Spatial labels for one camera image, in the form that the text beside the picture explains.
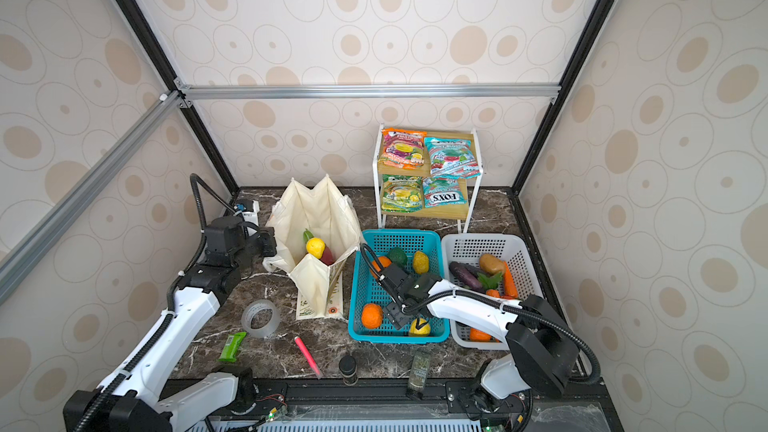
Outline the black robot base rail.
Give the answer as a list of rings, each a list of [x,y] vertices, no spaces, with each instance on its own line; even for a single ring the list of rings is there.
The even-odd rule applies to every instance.
[[[603,385],[571,385],[556,399],[524,391],[479,407],[469,379],[430,379],[419,398],[401,379],[258,379],[254,408],[220,408],[195,431],[620,431]]]

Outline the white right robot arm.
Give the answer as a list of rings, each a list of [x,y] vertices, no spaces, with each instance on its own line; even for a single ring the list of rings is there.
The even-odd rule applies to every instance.
[[[396,264],[369,263],[375,281],[391,298],[384,314],[398,328],[416,318],[460,322],[505,344],[509,354],[481,370],[479,387],[501,400],[532,389],[563,395],[568,383],[601,379],[599,359],[543,298],[501,300],[459,287],[435,274],[409,274]]]

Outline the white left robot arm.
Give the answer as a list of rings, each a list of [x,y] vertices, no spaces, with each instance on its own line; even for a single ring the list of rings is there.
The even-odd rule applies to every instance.
[[[255,407],[252,372],[232,365],[161,396],[190,343],[240,282],[242,268],[277,252],[273,228],[240,216],[213,220],[203,245],[202,260],[172,282],[166,309],[128,358],[93,390],[78,390],[65,403],[67,430],[185,431],[220,408],[243,415]]]

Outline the orange fruits candy bag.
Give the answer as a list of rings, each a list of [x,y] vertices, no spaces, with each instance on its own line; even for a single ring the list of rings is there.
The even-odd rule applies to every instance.
[[[386,128],[382,131],[382,152],[378,163],[398,169],[415,170],[425,163],[425,131]]]

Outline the cream canvas grocery bag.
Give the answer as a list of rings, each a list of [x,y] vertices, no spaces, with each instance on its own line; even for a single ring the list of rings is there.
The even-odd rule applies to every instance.
[[[343,270],[362,242],[358,216],[349,196],[329,176],[309,188],[291,181],[266,223],[274,229],[277,254],[265,258],[266,270],[282,271],[298,290],[296,318],[343,317]],[[332,266],[306,252],[305,244],[318,237],[335,258]]]

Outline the yellow toy lemon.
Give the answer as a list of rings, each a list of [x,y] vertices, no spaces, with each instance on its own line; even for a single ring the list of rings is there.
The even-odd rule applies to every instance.
[[[319,260],[323,258],[326,251],[325,242],[318,237],[310,238],[305,244],[305,247],[308,254]]]

